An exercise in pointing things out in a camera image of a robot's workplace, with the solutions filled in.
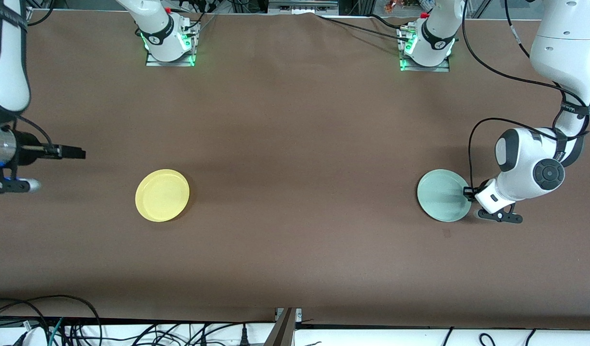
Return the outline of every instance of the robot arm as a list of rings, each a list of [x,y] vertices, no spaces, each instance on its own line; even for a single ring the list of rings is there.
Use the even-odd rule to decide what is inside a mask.
[[[165,10],[160,0],[116,0],[133,16],[146,49],[158,61],[172,62],[192,48],[190,19]]]
[[[409,31],[414,33],[402,33],[411,39],[405,44],[404,53],[419,65],[440,65],[451,53],[455,34],[462,24],[463,11],[462,0],[436,0],[429,16],[408,24]]]
[[[30,103],[24,5],[24,0],[0,1],[0,124],[14,120]]]
[[[585,103],[565,95],[552,129],[510,129],[496,142],[501,173],[481,188],[475,198],[489,214],[523,199],[557,189],[565,167],[583,149],[582,134],[590,116],[590,0],[544,0],[545,15],[532,44],[530,62],[544,77],[574,92]]]
[[[22,119],[30,103],[30,88],[25,70],[25,1],[0,0],[0,193],[29,192],[40,184],[20,179],[18,166],[38,158],[86,158],[81,148],[42,144],[36,136],[17,131],[7,123]],[[4,169],[11,174],[5,177]]]

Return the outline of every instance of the cable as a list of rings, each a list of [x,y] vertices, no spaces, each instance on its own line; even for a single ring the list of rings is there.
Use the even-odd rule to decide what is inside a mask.
[[[444,337],[444,341],[442,342],[442,346],[447,346],[447,341],[449,341],[449,335],[451,335],[451,332],[453,332],[453,329],[455,327],[451,327],[449,328],[449,332],[447,333],[447,335]]]
[[[203,16],[205,15],[205,12],[201,12],[201,15],[199,16],[199,19],[197,19],[193,24],[190,24],[189,26],[185,26],[184,30],[188,30],[190,28],[194,28],[195,25],[199,24],[201,22],[201,18],[203,18]]]
[[[550,85],[548,83],[543,83],[543,82],[539,82],[539,81],[531,81],[530,79],[524,79],[524,78],[520,78],[520,77],[511,76],[509,74],[500,72],[500,71],[496,70],[495,68],[492,68],[491,66],[489,66],[488,64],[486,64],[484,61],[482,61],[477,56],[477,54],[472,50],[472,47],[470,46],[470,42],[468,42],[468,37],[466,35],[466,11],[468,9],[468,1],[469,0],[464,0],[464,12],[462,13],[462,35],[464,36],[464,42],[466,42],[466,48],[468,48],[468,51],[470,52],[470,54],[472,55],[472,57],[475,58],[475,60],[478,63],[480,63],[485,68],[487,68],[489,71],[491,71],[491,72],[493,72],[495,74],[499,74],[499,75],[501,75],[503,77],[506,77],[508,79],[512,79],[513,81],[519,81],[519,82],[523,82],[523,83],[529,83],[531,85],[539,85],[539,86],[554,88],[556,90],[563,91],[566,94],[569,94],[570,96],[573,96],[577,101],[579,101],[579,103],[582,106],[587,107],[587,105],[585,104],[585,102],[583,102],[583,100],[581,100],[581,98],[577,94],[575,94],[574,92],[572,92],[570,90],[566,90],[565,88],[558,87],[558,86],[555,86],[555,85]]]
[[[526,343],[524,344],[524,346],[528,346],[528,344],[530,344],[530,338],[532,338],[532,335],[534,335],[535,331],[536,331],[536,329],[532,329],[532,331],[530,332],[530,334],[526,338]],[[488,346],[487,344],[485,344],[483,342],[483,337],[487,337],[489,339],[489,341],[491,341],[491,345],[495,346],[495,342],[493,341],[493,338],[491,337],[491,335],[489,335],[487,333],[480,333],[479,334],[479,343],[481,344],[481,346]]]
[[[173,327],[171,327],[171,328],[167,329],[167,331],[166,331],[166,332],[165,332],[163,335],[161,335],[161,337],[156,337],[156,338],[154,339],[154,342],[158,343],[158,342],[159,342],[161,339],[163,339],[163,337],[165,337],[165,335],[166,335],[166,334],[169,334],[169,332],[170,332],[170,331],[172,331],[172,330],[174,330],[174,329],[178,328],[179,326],[181,326],[181,324],[174,324],[174,325],[173,325]]]
[[[529,58],[530,53],[528,53],[528,51],[524,48],[524,45],[521,44],[521,39],[519,39],[519,36],[517,35],[517,31],[515,31],[515,27],[513,26],[513,21],[511,20],[511,15],[508,13],[508,0],[504,0],[504,12],[506,13],[506,21],[508,22],[508,26],[510,26],[511,31],[513,32],[513,35],[515,36],[515,39],[517,40],[517,44],[519,44],[519,48],[521,49],[522,52],[524,52],[526,57]]]
[[[508,27],[511,28],[511,31],[513,32],[513,36],[515,37],[515,41],[517,41],[517,44],[519,45],[519,48],[521,49],[522,52],[524,52],[524,54],[526,55],[526,57],[528,57],[528,59],[530,59],[530,53],[528,53],[528,51],[526,50],[526,48],[524,48],[523,44],[521,44],[521,39],[519,39],[519,35],[517,35],[517,31],[515,30],[515,27],[513,26],[513,21],[511,20],[511,15],[508,13],[508,0],[504,0],[504,13],[506,13],[506,21],[508,22]],[[553,82],[553,84],[556,87],[560,87],[561,86],[556,83],[555,81]],[[566,95],[565,92],[563,90],[560,90],[561,94],[562,94],[562,99],[565,100],[566,99]],[[553,121],[553,128],[556,128],[556,121]]]
[[[524,346],[528,346],[530,344],[530,339],[532,339],[532,336],[534,335],[535,331],[536,331],[536,328],[532,329],[532,331],[530,332],[528,337],[526,337],[526,343],[524,344]]]
[[[60,317],[60,320],[58,320],[58,323],[54,327],[54,331],[51,332],[51,336],[49,337],[49,341],[47,342],[47,346],[51,346],[51,344],[54,343],[54,337],[56,336],[56,332],[58,331],[58,328],[60,327],[62,320],[64,320],[64,317]]]
[[[10,326],[11,324],[21,324],[23,323],[23,321],[19,320],[19,321],[13,321],[13,322],[7,322],[7,323],[1,323],[0,327],[4,327],[4,326]]]
[[[30,125],[31,127],[34,127],[37,131],[39,131],[44,137],[45,140],[47,141],[47,144],[49,144],[50,146],[52,145],[51,142],[51,138],[49,137],[49,135],[47,134],[47,132],[45,132],[39,125],[36,125],[33,121],[28,120],[27,118],[24,118],[21,115],[13,115],[17,120],[23,121],[26,124]]]
[[[337,24],[342,24],[342,25],[345,25],[345,26],[350,26],[351,28],[355,28],[355,29],[359,29],[359,30],[367,31],[368,33],[373,33],[373,34],[381,35],[381,36],[383,36],[383,37],[390,37],[390,38],[392,38],[392,39],[396,39],[396,40],[398,40],[398,41],[408,41],[408,39],[407,39],[407,38],[405,38],[405,37],[396,37],[396,36],[394,36],[394,35],[389,35],[389,34],[386,34],[386,33],[381,33],[381,32],[379,32],[379,31],[374,31],[374,30],[370,30],[370,29],[362,28],[362,27],[360,27],[360,26],[356,26],[356,25],[352,25],[352,24],[348,24],[348,23],[340,22],[339,20],[335,20],[335,19],[332,19],[332,18],[326,18],[326,17],[322,17],[322,16],[318,16],[318,17],[319,17],[319,18],[323,18],[324,20],[328,20],[328,21],[330,21],[330,22],[334,22],[334,23],[337,23]]]
[[[39,325],[41,326],[41,328],[43,328],[43,332],[45,333],[45,341],[48,342],[49,341],[49,327],[47,325],[47,321],[45,320],[45,316],[43,316],[43,314],[41,313],[41,311],[39,309],[37,309],[36,306],[34,306],[33,304],[31,304],[30,302],[28,302],[27,300],[21,300],[21,299],[15,299],[15,298],[0,298],[0,301],[8,301],[8,302],[16,302],[15,305],[17,304],[25,304],[28,305],[31,309],[33,309],[35,311],[35,313],[37,313],[38,318],[39,318]],[[0,311],[2,309],[8,309],[7,305],[5,305],[4,308],[0,308]]]
[[[495,346],[495,342],[493,342],[492,337],[487,334],[487,333],[480,333],[479,334],[479,343],[481,344],[481,346],[487,346],[484,342],[483,342],[483,337],[486,336],[489,338],[489,341],[491,341],[492,346]]]
[[[404,25],[404,24],[402,24],[402,25],[393,25],[393,24],[391,24],[391,23],[387,22],[386,20],[384,20],[384,19],[383,19],[381,16],[379,16],[379,15],[376,15],[376,14],[374,14],[374,13],[370,13],[370,14],[366,15],[366,17],[372,17],[372,18],[376,18],[376,19],[380,20],[380,22],[381,22],[381,23],[383,23],[383,24],[385,24],[386,26],[388,26],[388,27],[390,27],[390,28],[393,28],[393,29],[399,29],[401,26],[403,26],[403,25]]]
[[[54,11],[55,7],[56,7],[56,0],[51,0],[51,4],[49,5],[49,11],[47,11],[47,13],[43,16],[43,18],[39,19],[38,21],[36,21],[34,23],[28,23],[28,26],[34,26],[37,24],[41,24]]]
[[[81,302],[82,304],[86,305],[90,309],[90,311],[92,311],[93,315],[97,319],[97,324],[98,324],[98,328],[99,328],[99,337],[102,338],[101,318],[99,317],[99,315],[97,313],[97,309],[95,309],[95,307],[92,304],[90,304],[90,302],[88,300],[85,300],[85,299],[79,298],[79,297],[75,297],[75,296],[71,296],[71,295],[68,295],[68,294],[53,294],[51,296],[41,296],[41,297],[30,298],[30,299],[27,299],[27,300],[5,298],[5,300],[14,300],[16,302],[15,303],[11,303],[9,305],[5,305],[4,307],[1,307],[0,308],[0,312],[1,311],[5,311],[6,309],[9,309],[10,307],[13,307],[13,306],[18,305],[18,304],[27,304],[28,305],[29,302],[32,302],[34,300],[49,299],[49,298],[68,298],[68,299],[72,299],[72,300],[77,300],[78,302]]]
[[[133,344],[131,346],[138,346],[137,343],[139,342],[139,340],[141,340],[144,337],[144,335],[149,333],[152,330],[152,328],[155,328],[156,326],[158,326],[158,323],[155,323],[155,324],[149,326],[148,328],[146,328],[145,331],[141,332],[141,334],[135,338],[135,341],[133,341]]]

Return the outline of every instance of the plate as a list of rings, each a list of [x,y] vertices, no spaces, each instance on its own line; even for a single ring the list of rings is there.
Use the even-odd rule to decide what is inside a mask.
[[[418,182],[418,203],[429,216],[438,221],[458,221],[468,214],[472,205],[464,197],[466,186],[466,180],[455,172],[446,169],[427,172]]]
[[[161,169],[141,180],[135,193],[135,205],[146,219],[164,222],[178,216],[188,204],[189,197],[186,178],[177,171]]]

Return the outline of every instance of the yellow plate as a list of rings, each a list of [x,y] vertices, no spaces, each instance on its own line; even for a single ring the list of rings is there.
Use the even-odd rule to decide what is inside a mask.
[[[161,169],[141,180],[135,193],[135,205],[141,216],[150,221],[163,222],[178,216],[189,197],[186,178],[171,169]]]

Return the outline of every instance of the brown table surface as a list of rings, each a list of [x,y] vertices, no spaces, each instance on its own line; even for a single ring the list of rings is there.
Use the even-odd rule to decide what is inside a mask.
[[[537,26],[517,22],[526,47]],[[506,22],[467,28],[492,66],[540,78]],[[467,176],[478,120],[550,125],[555,90],[488,72],[463,41],[450,73],[401,72],[393,40],[310,14],[221,15],[194,68],[145,67],[134,30],[127,13],[88,11],[29,29],[25,115],[88,158],[36,162],[21,175],[40,192],[0,196],[0,296],[75,294],[102,317],[297,306],[324,323],[590,328],[590,136],[559,190],[517,204],[519,226],[434,221],[415,194],[432,169]],[[506,128],[475,135],[476,184],[498,173]],[[195,202],[152,223],[135,189],[163,168]]]

